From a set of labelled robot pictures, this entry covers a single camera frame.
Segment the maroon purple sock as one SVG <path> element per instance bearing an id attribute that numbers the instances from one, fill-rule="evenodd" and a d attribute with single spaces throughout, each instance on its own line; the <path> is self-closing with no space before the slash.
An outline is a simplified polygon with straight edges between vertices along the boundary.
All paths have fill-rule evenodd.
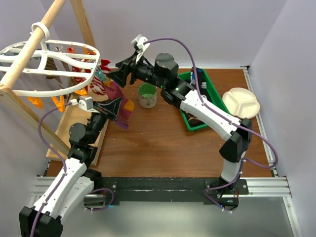
<path id="1" fill-rule="evenodd" d="M 104 89 L 109 99 L 115 100 L 121 98 L 121 104 L 119 106 L 118 116 L 115 123 L 123 129 L 128 129 L 129 118 L 134 111 L 135 105 L 132 100 L 128 99 L 120 86 L 114 81 L 108 81 L 104 83 Z"/>

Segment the red white striped sock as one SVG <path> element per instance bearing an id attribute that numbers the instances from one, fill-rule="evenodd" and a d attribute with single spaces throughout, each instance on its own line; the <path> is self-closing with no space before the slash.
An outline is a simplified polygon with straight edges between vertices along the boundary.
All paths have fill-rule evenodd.
<path id="1" fill-rule="evenodd" d="M 106 89 L 108 89 L 109 85 L 110 81 L 105 74 L 98 72 L 90 83 L 88 94 L 92 96 L 95 101 L 105 101 L 108 99 Z"/>

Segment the black blue logo sock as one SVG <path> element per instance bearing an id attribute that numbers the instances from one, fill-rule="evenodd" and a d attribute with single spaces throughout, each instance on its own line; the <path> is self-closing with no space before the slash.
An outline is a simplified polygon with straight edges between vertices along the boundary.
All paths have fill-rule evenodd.
<path id="1" fill-rule="evenodd" d="M 200 91 L 206 91 L 207 90 L 207 82 L 205 79 L 205 71 L 200 68 L 196 68 L 197 71 L 197 77 L 195 77 L 194 70 L 191 69 L 190 73 L 190 84 L 194 86 L 194 88 L 199 88 Z"/>

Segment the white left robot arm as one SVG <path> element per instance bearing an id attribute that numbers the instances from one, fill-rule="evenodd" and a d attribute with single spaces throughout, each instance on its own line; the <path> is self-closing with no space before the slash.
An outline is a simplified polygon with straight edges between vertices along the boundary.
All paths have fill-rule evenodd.
<path id="1" fill-rule="evenodd" d="M 100 172 L 90 169 L 97 147 L 92 144 L 108 120 L 118 116 L 122 98 L 113 101 L 84 102 L 73 100 L 81 109 L 91 111 L 87 124 L 75 123 L 69 130 L 71 149 L 63 167 L 45 193 L 31 206 L 19 213 L 20 233 L 23 237 L 59 237 L 66 218 L 88 194 L 101 192 L 105 201 L 101 209 L 110 206 L 114 191 L 104 188 Z"/>

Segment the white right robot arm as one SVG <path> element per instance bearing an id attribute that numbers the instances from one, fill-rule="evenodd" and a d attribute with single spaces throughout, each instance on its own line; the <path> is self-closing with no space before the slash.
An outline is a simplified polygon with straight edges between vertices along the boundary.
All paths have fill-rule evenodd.
<path id="1" fill-rule="evenodd" d="M 125 87 L 128 79 L 130 84 L 139 79 L 159 87 L 164 101 L 197 117 L 219 134 L 224 140 L 219 150 L 224 159 L 219 179 L 220 189 L 226 194 L 231 194 L 237 189 L 242 158 L 252 138 L 249 132 L 252 122 L 233 117 L 208 100 L 204 100 L 197 89 L 179 78 L 178 68 L 174 57 L 168 53 L 158 54 L 153 65 L 145 57 L 137 59 L 137 55 L 133 54 L 116 63 L 116 69 L 107 76 L 120 87 Z"/>

